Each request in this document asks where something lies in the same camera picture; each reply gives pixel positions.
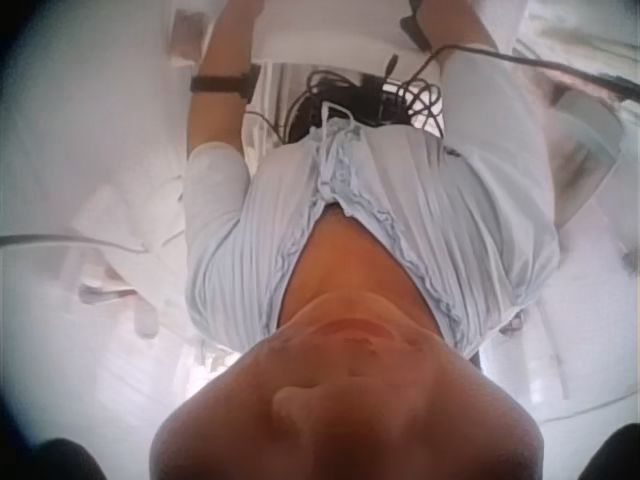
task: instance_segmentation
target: lips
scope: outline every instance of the lips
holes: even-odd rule
[[[327,322],[313,330],[316,335],[358,334],[366,337],[395,340],[395,335],[384,325],[371,320],[348,318]]]

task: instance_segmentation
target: man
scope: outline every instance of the man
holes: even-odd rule
[[[230,0],[200,75],[249,70],[262,9]],[[418,18],[434,49],[495,48],[466,0]],[[546,149],[503,63],[438,61],[444,140],[325,111],[253,179],[245,100],[193,96],[187,301],[245,353],[160,429],[153,478],[540,477],[534,421],[466,359],[556,267]]]

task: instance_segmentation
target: gray cord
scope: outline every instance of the gray cord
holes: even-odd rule
[[[0,236],[0,250],[5,248],[26,248],[26,247],[104,247],[113,248],[127,253],[144,255],[147,250],[125,247],[117,243],[97,240],[95,238],[80,237],[75,235],[52,235],[52,234],[28,234],[28,235],[5,235]]]

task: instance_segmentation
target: skin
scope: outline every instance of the skin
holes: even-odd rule
[[[262,8],[230,2],[202,72],[248,69]],[[494,46],[463,0],[425,0],[419,18],[435,48]],[[190,148],[242,151],[244,107],[194,96]],[[151,452],[163,480],[514,480],[540,478],[541,464],[535,422],[444,343],[407,273],[335,206],[296,264],[276,333],[181,406]]]

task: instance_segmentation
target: light blue shirt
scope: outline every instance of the light blue shirt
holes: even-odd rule
[[[442,88],[444,141],[334,119],[274,150],[253,178],[228,145],[192,153],[186,298],[207,338],[245,352],[275,332],[293,268],[331,203],[391,252],[465,357],[536,300],[559,249],[535,115],[496,60],[455,53]]]

